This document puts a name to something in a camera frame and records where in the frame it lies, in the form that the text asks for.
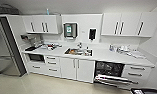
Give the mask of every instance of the backsplash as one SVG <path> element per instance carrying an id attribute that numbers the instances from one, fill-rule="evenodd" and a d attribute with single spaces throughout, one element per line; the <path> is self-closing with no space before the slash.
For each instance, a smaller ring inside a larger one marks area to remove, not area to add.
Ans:
<path id="1" fill-rule="evenodd" d="M 82 42 L 91 47 L 109 48 L 110 44 L 130 45 L 130 48 L 136 49 L 140 43 L 139 37 L 119 37 L 119 36 L 101 36 L 102 14 L 77 14 L 62 15 L 62 23 L 77 23 L 78 36 L 76 39 L 69 40 L 64 38 L 64 34 L 51 35 L 42 34 L 42 38 L 49 42 L 61 42 L 64 45 Z M 96 28 L 96 36 L 93 41 L 89 39 L 90 28 Z"/>

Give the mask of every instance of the floor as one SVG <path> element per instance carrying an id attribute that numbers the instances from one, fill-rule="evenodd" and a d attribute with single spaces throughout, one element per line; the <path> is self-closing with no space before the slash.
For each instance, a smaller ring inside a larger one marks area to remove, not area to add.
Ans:
<path id="1" fill-rule="evenodd" d="M 39 74 L 0 75 L 0 94 L 130 94 L 116 87 L 54 78 Z"/>

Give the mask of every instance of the countertop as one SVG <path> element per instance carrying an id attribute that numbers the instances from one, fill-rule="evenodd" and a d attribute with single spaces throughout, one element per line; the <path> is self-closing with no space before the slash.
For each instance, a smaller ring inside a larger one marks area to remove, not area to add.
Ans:
<path id="1" fill-rule="evenodd" d="M 150 61 L 148 61 L 147 59 L 136 59 L 131 56 L 109 51 L 108 49 L 94 48 L 92 49 L 92 56 L 81 56 L 81 55 L 64 54 L 68 48 L 70 47 L 63 46 L 63 47 L 58 47 L 51 51 L 45 48 L 44 49 L 37 48 L 33 51 L 23 51 L 23 53 L 42 54 L 42 55 L 57 56 L 57 57 L 67 57 L 67 58 L 75 58 L 75 59 L 86 59 L 86 60 L 123 63 L 128 65 L 155 67 L 155 65 Z"/>

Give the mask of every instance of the refrigerator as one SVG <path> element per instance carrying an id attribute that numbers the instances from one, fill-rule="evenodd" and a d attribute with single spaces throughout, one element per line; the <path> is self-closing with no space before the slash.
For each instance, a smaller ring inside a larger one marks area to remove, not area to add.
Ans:
<path id="1" fill-rule="evenodd" d="M 6 17 L 0 17 L 0 73 L 19 77 L 26 73 Z"/>

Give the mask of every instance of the white cabinet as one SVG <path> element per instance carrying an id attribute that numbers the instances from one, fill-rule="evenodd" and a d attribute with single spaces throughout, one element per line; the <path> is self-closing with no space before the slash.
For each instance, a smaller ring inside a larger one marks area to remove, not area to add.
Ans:
<path id="1" fill-rule="evenodd" d="M 62 20 L 60 16 L 44 15 L 46 31 L 51 34 L 62 32 Z"/>
<path id="2" fill-rule="evenodd" d="M 157 12 L 104 13 L 101 35 L 151 37 L 157 28 Z"/>
<path id="3" fill-rule="evenodd" d="M 151 67 L 125 65 L 122 77 L 127 78 L 133 82 L 137 82 L 138 84 L 131 84 L 122 88 L 142 87 L 147 81 L 150 72 Z"/>
<path id="4" fill-rule="evenodd" d="M 136 31 L 137 36 L 151 37 L 157 28 L 157 12 L 144 12 L 142 13 L 138 28 Z"/>
<path id="5" fill-rule="evenodd" d="M 60 58 L 62 78 L 76 80 L 75 59 Z"/>
<path id="6" fill-rule="evenodd" d="M 45 69 L 46 69 L 45 64 L 29 62 L 29 63 L 27 63 L 27 67 L 28 67 L 29 72 L 32 72 L 32 73 L 38 73 L 38 74 L 46 73 L 45 72 Z"/>
<path id="7" fill-rule="evenodd" d="M 46 32 L 46 27 L 44 23 L 44 16 L 43 15 L 33 15 L 33 21 L 34 21 L 34 28 L 35 32 L 41 33 Z"/>
<path id="8" fill-rule="evenodd" d="M 104 13 L 101 35 L 117 35 L 121 13 Z"/>
<path id="9" fill-rule="evenodd" d="M 62 32 L 62 19 L 58 15 L 23 16 L 26 32 L 59 34 Z"/>
<path id="10" fill-rule="evenodd" d="M 32 16 L 22 16 L 22 18 L 23 18 L 26 32 L 28 32 L 28 33 L 35 32 Z"/>
<path id="11" fill-rule="evenodd" d="M 95 61 L 78 60 L 77 80 L 93 83 Z"/>
<path id="12" fill-rule="evenodd" d="M 60 58 L 62 78 L 93 83 L 95 61 Z"/>
<path id="13" fill-rule="evenodd" d="M 141 13 L 122 13 L 119 35 L 134 36 L 139 23 Z"/>
<path id="14" fill-rule="evenodd" d="M 59 57 L 44 56 L 46 68 L 46 74 L 54 77 L 61 77 Z"/>

